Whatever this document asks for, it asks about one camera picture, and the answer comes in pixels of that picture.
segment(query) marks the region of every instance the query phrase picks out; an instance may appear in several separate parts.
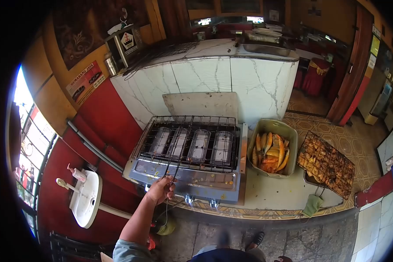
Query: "gray pipe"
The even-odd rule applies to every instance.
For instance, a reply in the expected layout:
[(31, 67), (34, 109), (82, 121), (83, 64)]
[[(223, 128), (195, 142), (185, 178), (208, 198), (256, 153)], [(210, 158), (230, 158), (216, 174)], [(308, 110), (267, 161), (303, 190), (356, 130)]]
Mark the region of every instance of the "gray pipe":
[(116, 171), (119, 171), (121, 174), (123, 173), (123, 170), (121, 170), (119, 167), (115, 166), (111, 162), (109, 162), (107, 159), (105, 159), (103, 156), (99, 155), (89, 144), (86, 142), (83, 143), (90, 151), (92, 151), (95, 155), (97, 155), (100, 159), (105, 161), (108, 165), (112, 166)]
[(112, 166), (113, 168), (115, 168), (116, 170), (118, 170), (119, 172), (123, 172), (124, 169), (119, 166), (117, 163), (115, 163), (112, 159), (110, 159), (107, 155), (105, 155), (102, 151), (100, 151), (97, 147), (95, 147), (94, 144), (92, 144), (92, 142), (89, 141), (89, 139), (87, 139), (78, 129), (77, 127), (71, 122), (71, 121), (67, 121), (68, 125), (73, 129), (74, 132), (76, 132), (83, 140), (84, 140), (84, 145), (90, 150), (92, 151), (95, 155), (97, 155), (100, 159), (102, 159), (103, 161), (105, 161), (108, 165)]

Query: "grill tray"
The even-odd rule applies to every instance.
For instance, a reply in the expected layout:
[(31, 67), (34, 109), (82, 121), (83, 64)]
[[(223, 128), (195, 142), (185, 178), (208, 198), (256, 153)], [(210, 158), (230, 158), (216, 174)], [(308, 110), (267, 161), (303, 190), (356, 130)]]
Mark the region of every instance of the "grill tray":
[[(157, 133), (160, 128), (169, 130), (167, 135), (167, 144), (157, 144)], [(169, 150), (169, 146), (174, 143), (174, 134), (178, 129), (186, 129), (189, 135), (186, 137), (181, 155), (173, 155)], [(189, 158), (189, 151), (193, 149), (192, 142), (194, 140), (195, 132), (199, 130), (206, 130), (210, 133), (208, 136), (208, 143), (205, 149), (205, 156), (198, 161), (192, 161)], [(222, 154), (228, 155), (228, 161), (214, 161), (213, 151), (216, 143), (216, 134), (220, 132), (228, 132), (231, 134), (230, 148), (217, 148)], [(147, 125), (140, 141), (137, 144), (136, 159), (148, 160), (153, 163), (171, 163), (188, 169), (210, 172), (233, 172), (237, 168), (237, 156), (239, 152), (240, 128), (236, 127), (236, 119), (232, 117), (205, 117), (205, 116), (168, 116), (168, 117), (153, 117)], [(151, 151), (152, 146), (163, 147), (163, 150), (154, 154)]]
[(354, 181), (355, 165), (311, 131), (307, 132), (298, 152), (297, 164), (318, 185), (325, 184), (343, 199), (348, 199)]

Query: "white sink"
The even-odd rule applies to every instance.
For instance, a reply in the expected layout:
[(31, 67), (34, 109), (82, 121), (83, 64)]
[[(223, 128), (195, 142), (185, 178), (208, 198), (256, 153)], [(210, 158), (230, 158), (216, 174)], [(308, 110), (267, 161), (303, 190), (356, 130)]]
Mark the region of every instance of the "white sink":
[(80, 227), (89, 228), (98, 212), (102, 194), (102, 178), (93, 171), (82, 170), (87, 176), (85, 183), (77, 180), (75, 188), (80, 193), (73, 192), (70, 209)]

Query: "grill grate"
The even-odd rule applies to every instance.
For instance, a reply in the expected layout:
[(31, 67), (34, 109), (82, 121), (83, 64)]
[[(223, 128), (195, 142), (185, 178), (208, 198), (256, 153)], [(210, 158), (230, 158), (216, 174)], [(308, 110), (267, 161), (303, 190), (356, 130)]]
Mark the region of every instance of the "grill grate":
[(311, 131), (307, 132), (298, 152), (297, 164), (318, 184), (348, 199), (355, 175), (355, 165), (346, 156)]
[(233, 117), (152, 117), (135, 159), (210, 172), (236, 170), (240, 129)]

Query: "gas knob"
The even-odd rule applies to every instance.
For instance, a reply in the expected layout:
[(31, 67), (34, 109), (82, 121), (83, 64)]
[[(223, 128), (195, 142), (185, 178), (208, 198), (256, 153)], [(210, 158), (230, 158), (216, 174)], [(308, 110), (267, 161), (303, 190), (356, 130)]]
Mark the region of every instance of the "gas knob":
[(190, 195), (185, 195), (185, 203), (188, 205), (194, 204), (195, 197)]
[(220, 200), (218, 199), (211, 199), (210, 200), (210, 207), (217, 208), (220, 205)]

